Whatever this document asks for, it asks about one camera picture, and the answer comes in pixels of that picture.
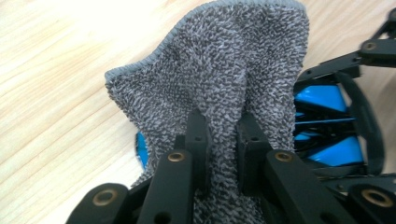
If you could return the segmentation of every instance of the wooden table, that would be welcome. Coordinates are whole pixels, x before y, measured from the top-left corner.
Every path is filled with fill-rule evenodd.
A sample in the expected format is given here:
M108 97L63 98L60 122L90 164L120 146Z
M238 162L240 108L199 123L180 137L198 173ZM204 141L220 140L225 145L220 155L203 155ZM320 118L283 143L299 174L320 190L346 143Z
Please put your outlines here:
M90 189L137 179L136 128L108 98L104 72L148 56L204 2L0 1L0 223L64 223ZM358 49L396 7L304 3L311 21L304 68ZM359 83L394 172L396 72L363 72Z

